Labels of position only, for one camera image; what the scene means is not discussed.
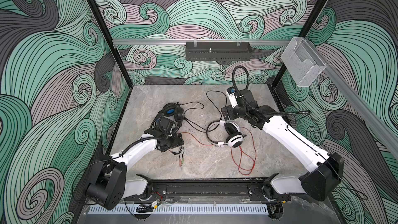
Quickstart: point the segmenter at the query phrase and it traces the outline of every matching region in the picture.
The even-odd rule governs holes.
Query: headphones
[[[209,138],[209,128],[214,124],[219,124],[225,128],[226,132],[228,133],[228,137],[226,138],[225,142],[222,142],[222,141],[216,142]],[[236,148],[236,147],[240,146],[243,143],[243,137],[244,137],[242,135],[242,133],[240,132],[240,127],[235,122],[223,121],[223,120],[211,122],[207,126],[206,136],[207,136],[207,139],[214,145],[217,145],[219,147],[227,145],[232,148]]]
[[[159,114],[163,114],[166,117],[174,115],[174,120],[177,122],[177,126],[182,126],[182,120],[184,120],[184,109],[177,103],[167,103],[163,109],[159,111]]]

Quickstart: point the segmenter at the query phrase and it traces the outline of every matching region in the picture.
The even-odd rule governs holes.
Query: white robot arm
[[[270,134],[283,144],[306,169],[294,175],[274,174],[268,177],[263,187],[266,198],[273,199],[277,198],[278,194],[286,193],[307,193],[312,198],[323,201],[341,182],[344,164],[341,156],[337,153],[328,154],[317,147],[289,126],[281,116],[262,114],[246,108],[247,103],[241,102],[231,90],[233,87],[227,90],[231,105],[221,109],[224,119],[228,121],[241,117],[250,122],[253,127],[258,127]],[[258,107],[250,90],[245,89],[241,92],[249,100],[251,108],[255,107],[262,112],[275,112],[266,105]],[[168,120],[164,119],[164,121],[165,126],[169,126]],[[93,165],[89,174],[86,195],[107,209],[115,207],[122,198],[142,195],[147,188],[148,178],[137,175],[126,180],[127,171],[150,151],[158,149],[164,152],[183,145],[181,134],[173,134],[167,139],[159,137],[159,132],[150,128],[140,140],[135,142],[135,145],[130,145],[130,148],[127,147],[124,151],[110,157],[100,157],[101,161]]]

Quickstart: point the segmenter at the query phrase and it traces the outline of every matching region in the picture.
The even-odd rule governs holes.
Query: green swirl pattern
[[[396,1],[329,0],[307,38],[398,136],[396,21],[394,16],[381,13],[396,12]],[[391,27],[383,21],[391,22]],[[346,222],[396,223],[398,161],[384,147],[384,141],[368,128],[326,74],[321,73],[310,87],[298,88],[286,72],[282,84],[277,91],[286,111],[312,111],[303,119],[295,117],[296,130],[329,152],[341,154],[345,184],[340,187],[351,187],[363,192],[361,197],[369,197],[361,200],[343,188],[333,191]],[[385,183],[378,181],[378,173]]]
[[[160,6],[147,2],[140,6],[140,16],[148,19],[147,11],[154,10],[157,13],[157,20],[153,24],[122,24],[110,28],[113,38],[144,38],[151,34],[163,34],[170,26],[170,17]]]
[[[5,59],[0,86],[0,215],[4,223],[76,221],[81,206],[71,201],[72,182],[98,147],[107,148],[108,131],[129,92],[117,65],[102,68],[104,63],[99,62],[109,47],[92,22],[86,0],[53,1],[49,5],[51,0],[0,0],[0,22],[9,23],[0,24],[0,50],[13,45],[1,57]],[[113,24],[122,24],[127,17],[118,2],[99,4]],[[41,7],[52,18],[43,17]],[[97,89],[101,80],[96,73],[109,78],[108,90]],[[35,198],[44,192],[46,197]],[[20,206],[34,214],[25,218]]]
[[[264,31],[264,20],[259,15],[248,15],[236,26],[231,14],[215,0],[181,0],[167,8],[170,26],[180,24],[201,25],[219,33],[225,39],[257,39]],[[249,21],[255,21],[256,30],[248,33],[251,28]]]

